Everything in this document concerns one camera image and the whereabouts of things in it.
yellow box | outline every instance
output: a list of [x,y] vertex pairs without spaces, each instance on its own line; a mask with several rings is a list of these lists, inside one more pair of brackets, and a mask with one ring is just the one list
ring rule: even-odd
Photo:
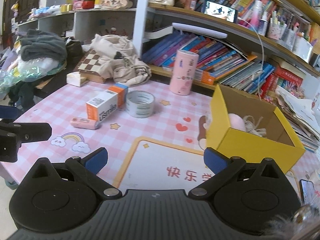
[[[278,107],[257,96],[226,86],[217,85],[210,103],[212,122],[207,130],[207,147],[226,157],[240,156],[249,163],[260,163],[265,157],[273,158],[284,173],[292,168],[305,152],[298,136]],[[251,115],[258,128],[267,135],[259,137],[231,128],[228,114],[241,118]]]

stack of papers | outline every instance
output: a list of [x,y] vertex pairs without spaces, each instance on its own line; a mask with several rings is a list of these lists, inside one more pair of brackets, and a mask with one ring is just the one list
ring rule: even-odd
[[320,127],[312,114],[312,100],[298,99],[277,86],[278,107],[288,119],[306,150],[314,153],[320,146]]

orange and white box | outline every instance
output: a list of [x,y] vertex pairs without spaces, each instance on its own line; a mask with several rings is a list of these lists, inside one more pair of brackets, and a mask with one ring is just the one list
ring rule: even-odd
[[101,122],[125,103],[128,87],[119,83],[86,102],[88,119]]

door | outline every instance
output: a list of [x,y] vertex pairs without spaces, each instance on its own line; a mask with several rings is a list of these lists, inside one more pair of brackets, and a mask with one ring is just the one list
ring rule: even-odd
[[14,12],[11,10],[12,5],[18,1],[19,15],[16,17],[16,22],[26,20],[29,17],[29,12],[32,8],[38,8],[39,0],[4,0],[3,6],[3,44],[4,48],[13,45],[11,33],[11,19]]

smartphone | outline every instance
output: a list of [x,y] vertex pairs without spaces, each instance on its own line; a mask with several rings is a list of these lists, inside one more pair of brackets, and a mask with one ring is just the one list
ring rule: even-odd
[[311,203],[315,194],[315,187],[312,181],[300,180],[300,190],[303,203]]
[[205,3],[204,13],[233,23],[237,21],[238,16],[237,10],[209,1]]

